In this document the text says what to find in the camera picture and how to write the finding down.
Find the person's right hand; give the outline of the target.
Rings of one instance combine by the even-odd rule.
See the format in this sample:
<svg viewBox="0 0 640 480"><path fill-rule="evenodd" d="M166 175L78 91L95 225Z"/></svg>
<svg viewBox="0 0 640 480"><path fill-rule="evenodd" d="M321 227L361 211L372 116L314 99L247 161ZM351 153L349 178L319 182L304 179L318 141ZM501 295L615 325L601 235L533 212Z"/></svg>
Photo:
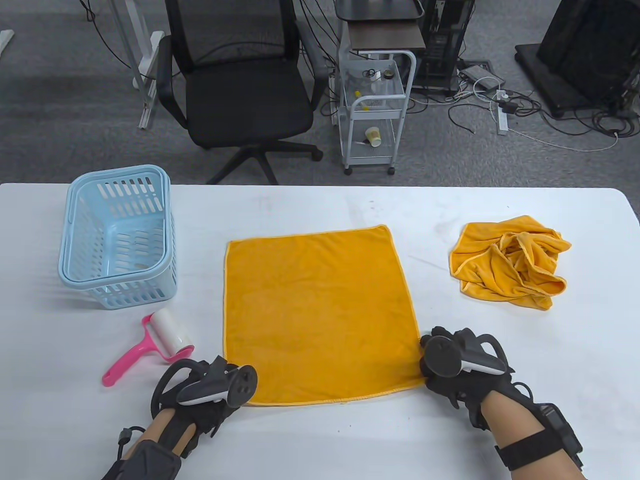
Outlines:
<svg viewBox="0 0 640 480"><path fill-rule="evenodd" d="M512 373L502 345L491 334L476 335L468 327L454 333L435 326L420 339L420 372L432 393L447 398L455 409L464 403L473 427L489 428L481 406L489 393L512 400L522 393L512 384Z"/></svg>

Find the person's left hand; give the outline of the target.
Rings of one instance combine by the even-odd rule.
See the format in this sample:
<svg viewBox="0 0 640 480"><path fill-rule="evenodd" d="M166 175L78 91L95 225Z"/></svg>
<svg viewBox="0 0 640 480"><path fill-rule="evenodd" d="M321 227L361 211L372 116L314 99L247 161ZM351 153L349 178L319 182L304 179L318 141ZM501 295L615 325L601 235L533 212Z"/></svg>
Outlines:
<svg viewBox="0 0 640 480"><path fill-rule="evenodd" d="M194 406L182 406L178 403L178 393L185 387L203 380L205 374L210 369L210 363L205 360L195 361L190 358L179 359L172 363L160 378L151 396L150 413L151 418L164 409L173 409L176 421L170 420L169 425L164 428L158 443L162 444L167 439L180 439L186 428L195 425L196 430L192 438L187 442L180 457L186 459L190 453L198 446L199 438L203 434L210 434L213 437L220 429L222 423L235 413L239 408L229 406L224 399L205 402ZM173 388L165 390L169 381L178 371L187 369L190 373L186 380L179 382Z"/></svg>

